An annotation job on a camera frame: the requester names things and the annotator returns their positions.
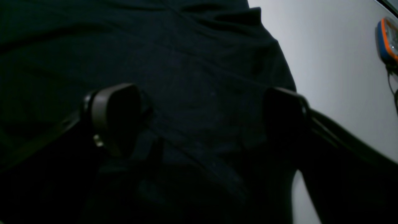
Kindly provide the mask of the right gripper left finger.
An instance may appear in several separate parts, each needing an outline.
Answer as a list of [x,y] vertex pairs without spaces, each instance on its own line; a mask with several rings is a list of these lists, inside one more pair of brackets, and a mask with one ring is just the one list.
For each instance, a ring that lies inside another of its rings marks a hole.
[[134,151],[141,104],[133,83],[91,91],[61,122],[1,153],[1,223],[78,224],[101,163]]

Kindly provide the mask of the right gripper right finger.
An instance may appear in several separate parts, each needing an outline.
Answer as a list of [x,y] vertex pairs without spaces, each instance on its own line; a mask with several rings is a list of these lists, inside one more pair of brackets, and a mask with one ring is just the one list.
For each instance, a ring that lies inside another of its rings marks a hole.
[[321,223],[397,223],[397,163],[284,88],[265,92],[263,122],[270,149],[301,172]]

